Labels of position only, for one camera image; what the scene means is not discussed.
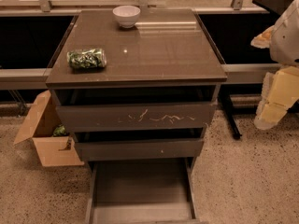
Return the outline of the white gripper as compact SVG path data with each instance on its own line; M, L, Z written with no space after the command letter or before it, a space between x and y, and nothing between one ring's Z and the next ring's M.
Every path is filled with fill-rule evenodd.
M255 36L250 44L254 48L268 49L273 61L293 65L267 73L263 79L261 97L254 125L268 130L282 120L287 111L299 100L299 0L293 0L276 21Z

